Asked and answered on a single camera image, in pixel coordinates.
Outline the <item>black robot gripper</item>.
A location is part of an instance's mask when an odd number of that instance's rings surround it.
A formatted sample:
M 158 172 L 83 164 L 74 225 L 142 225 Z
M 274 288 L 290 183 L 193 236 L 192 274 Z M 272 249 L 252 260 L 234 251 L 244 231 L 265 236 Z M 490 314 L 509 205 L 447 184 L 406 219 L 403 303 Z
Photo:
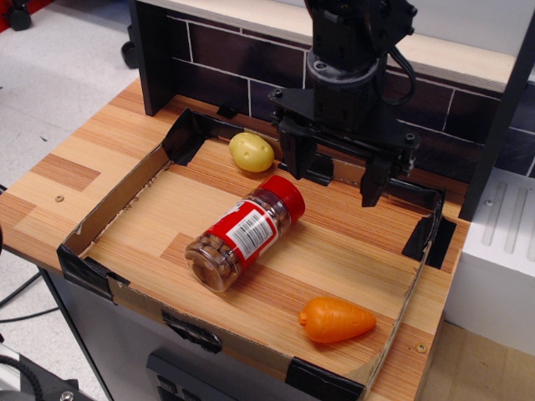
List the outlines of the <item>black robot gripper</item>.
M 387 56 L 359 69 L 339 69 L 310 53 L 310 89 L 274 89 L 273 122 L 288 172 L 301 180 L 323 145 L 366 161 L 360 181 L 363 207 L 375 207 L 392 172 L 410 172 L 420 145 L 388 108 L 406 103 L 384 97 Z

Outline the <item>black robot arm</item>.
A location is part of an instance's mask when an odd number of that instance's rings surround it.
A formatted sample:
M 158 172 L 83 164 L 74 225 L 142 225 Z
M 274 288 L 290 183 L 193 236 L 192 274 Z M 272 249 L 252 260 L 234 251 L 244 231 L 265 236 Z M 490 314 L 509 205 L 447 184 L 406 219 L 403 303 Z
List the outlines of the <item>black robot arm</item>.
M 385 70 L 392 58 L 411 83 L 415 71 L 396 47 L 414 32 L 415 6 L 407 1 L 308 1 L 313 45 L 306 68 L 310 89 L 275 89 L 283 161 L 296 179 L 312 166 L 318 145 L 365 162 L 360 180 L 362 205 L 373 207 L 391 180 L 408 175 L 420 145 L 389 111 L 407 103 L 384 96 Z

